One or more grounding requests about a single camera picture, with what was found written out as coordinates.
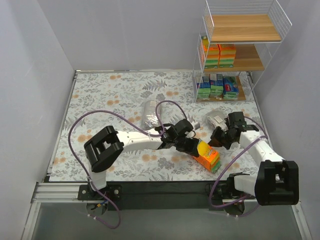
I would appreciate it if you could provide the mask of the blue green sponge pack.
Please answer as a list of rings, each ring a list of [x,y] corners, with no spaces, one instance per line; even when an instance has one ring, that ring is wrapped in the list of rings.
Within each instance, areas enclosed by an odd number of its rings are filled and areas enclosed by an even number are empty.
[[[238,100],[239,88],[235,76],[223,77],[223,98],[226,100]]]
[[[222,74],[211,73],[209,75],[210,97],[218,98],[223,95],[224,81]]]
[[[197,76],[195,80],[196,80],[197,98],[208,99],[211,94],[210,78],[208,76]]]

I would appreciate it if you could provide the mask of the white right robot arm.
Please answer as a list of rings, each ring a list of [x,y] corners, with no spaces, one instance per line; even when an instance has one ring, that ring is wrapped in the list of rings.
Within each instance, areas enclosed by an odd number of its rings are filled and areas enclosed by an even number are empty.
[[[232,112],[225,118],[226,130],[216,127],[209,145],[229,149],[233,143],[243,147],[258,166],[256,175],[231,173],[219,192],[238,197],[256,198],[261,206],[296,205],[299,202],[299,167],[285,160],[267,143],[267,137],[254,124],[247,124],[242,112]]]

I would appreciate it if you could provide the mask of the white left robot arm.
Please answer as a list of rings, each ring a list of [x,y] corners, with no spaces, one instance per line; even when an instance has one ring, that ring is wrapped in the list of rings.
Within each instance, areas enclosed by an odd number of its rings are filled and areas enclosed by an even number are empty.
[[[116,131],[106,126],[84,144],[87,161],[90,165],[88,185],[96,193],[107,187],[106,173],[119,156],[138,150],[162,150],[174,147],[177,151],[199,157],[199,139],[190,137],[193,125],[182,119],[176,124],[165,123],[147,130]]]

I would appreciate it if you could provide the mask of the silver steel wool pack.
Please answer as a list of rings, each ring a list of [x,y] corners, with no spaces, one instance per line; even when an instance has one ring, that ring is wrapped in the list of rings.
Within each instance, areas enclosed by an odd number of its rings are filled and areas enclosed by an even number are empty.
[[[143,113],[141,117],[141,128],[144,131],[153,129],[160,125],[156,113],[159,117],[161,116],[162,106],[160,105],[156,110],[156,106],[158,103],[159,102],[156,100],[148,100],[144,103]]]
[[[220,127],[223,131],[228,130],[226,118],[225,113],[220,110],[211,110],[205,115],[205,119],[210,126],[214,129]]]

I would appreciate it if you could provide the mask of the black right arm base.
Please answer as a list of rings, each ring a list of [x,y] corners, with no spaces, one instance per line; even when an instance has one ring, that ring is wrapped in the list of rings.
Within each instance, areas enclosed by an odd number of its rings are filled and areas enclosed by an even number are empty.
[[[204,191],[207,196],[210,195],[211,189],[213,187],[214,183],[210,182],[207,183],[204,186]],[[229,187],[226,181],[220,181],[215,190],[213,191],[212,194],[212,199],[213,200],[218,200],[218,199],[238,199],[240,196],[239,195],[234,195],[229,191]]]

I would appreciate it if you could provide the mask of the orange Sponge Daddy box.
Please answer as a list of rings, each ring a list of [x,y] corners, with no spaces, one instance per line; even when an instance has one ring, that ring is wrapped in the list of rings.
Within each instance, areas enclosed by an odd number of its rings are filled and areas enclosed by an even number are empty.
[[[220,59],[220,49],[218,45],[210,43],[207,36],[201,36],[201,42],[204,50],[204,56],[206,57],[204,68],[217,68]]]

